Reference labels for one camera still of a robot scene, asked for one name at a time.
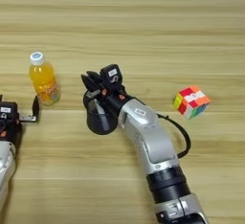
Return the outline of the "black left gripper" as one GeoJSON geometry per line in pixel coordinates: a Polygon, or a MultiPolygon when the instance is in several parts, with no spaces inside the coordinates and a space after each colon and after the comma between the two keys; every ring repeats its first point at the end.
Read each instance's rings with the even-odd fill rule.
{"type": "Polygon", "coordinates": [[[18,119],[0,118],[0,141],[18,144],[23,132],[22,123],[36,123],[39,110],[39,99],[38,96],[35,96],[33,100],[32,116],[20,117],[18,119]]]}

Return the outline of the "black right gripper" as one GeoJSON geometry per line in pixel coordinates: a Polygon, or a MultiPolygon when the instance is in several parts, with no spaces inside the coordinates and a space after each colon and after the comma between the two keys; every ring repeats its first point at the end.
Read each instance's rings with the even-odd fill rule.
{"type": "Polygon", "coordinates": [[[91,101],[97,100],[99,105],[108,113],[119,114],[123,106],[133,99],[132,96],[125,92],[124,86],[121,85],[114,91],[96,83],[102,83],[102,77],[94,71],[87,71],[81,79],[86,87],[85,107],[89,106],[91,101]]]}

